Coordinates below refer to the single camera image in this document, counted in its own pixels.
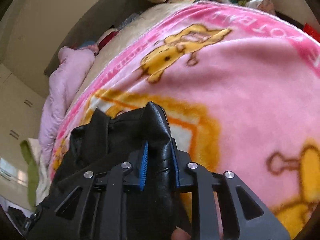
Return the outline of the person's right hand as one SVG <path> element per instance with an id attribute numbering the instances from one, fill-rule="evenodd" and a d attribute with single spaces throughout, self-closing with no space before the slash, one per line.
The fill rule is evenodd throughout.
<path id="1" fill-rule="evenodd" d="M 176 227 L 171 234 L 171 240 L 191 240 L 191 236 L 183 229 Z"/>

